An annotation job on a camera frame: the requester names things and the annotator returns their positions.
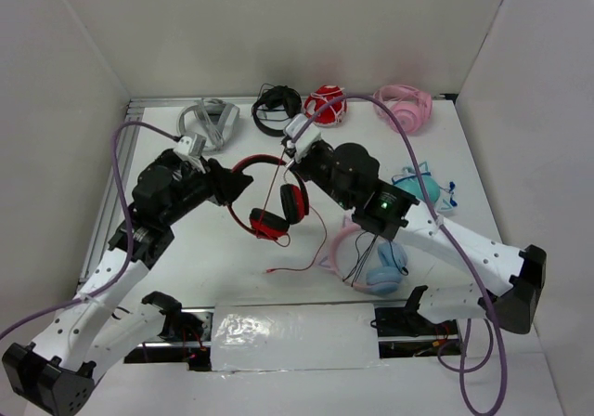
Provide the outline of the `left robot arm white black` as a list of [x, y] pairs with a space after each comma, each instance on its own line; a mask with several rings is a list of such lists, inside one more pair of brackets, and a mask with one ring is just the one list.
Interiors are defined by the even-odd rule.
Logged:
[[190, 316], [163, 292], [145, 295], [120, 318], [114, 314], [173, 242], [174, 223], [204, 202], [231, 204], [252, 181], [215, 159], [192, 163], [164, 151], [138, 176], [122, 224], [66, 309], [29, 344], [14, 343], [3, 355], [13, 391], [50, 415], [75, 415], [137, 345], [179, 336]]

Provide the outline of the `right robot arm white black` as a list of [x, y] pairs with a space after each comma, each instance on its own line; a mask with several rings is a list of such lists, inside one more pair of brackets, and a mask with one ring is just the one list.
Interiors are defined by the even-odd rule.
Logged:
[[354, 224], [388, 241], [397, 240], [469, 274], [479, 296], [462, 303], [465, 319], [490, 319], [506, 332], [527, 334], [546, 281], [547, 254], [488, 239], [431, 211], [413, 194], [381, 180], [380, 163], [356, 143], [332, 147], [317, 139], [306, 147], [281, 142], [291, 171], [313, 182]]

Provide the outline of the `red black headphones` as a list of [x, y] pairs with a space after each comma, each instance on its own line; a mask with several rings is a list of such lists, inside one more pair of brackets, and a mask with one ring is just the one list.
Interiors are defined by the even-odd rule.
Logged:
[[302, 178], [291, 169], [289, 173], [294, 181], [278, 183], [281, 170], [288, 167], [282, 156], [248, 156], [237, 162], [232, 172], [246, 175], [247, 170], [255, 165], [275, 167], [263, 205], [252, 208], [247, 220], [240, 219], [232, 205], [227, 210], [235, 222], [251, 236], [281, 244], [281, 240], [290, 238], [291, 227], [301, 223], [310, 214], [309, 194]]

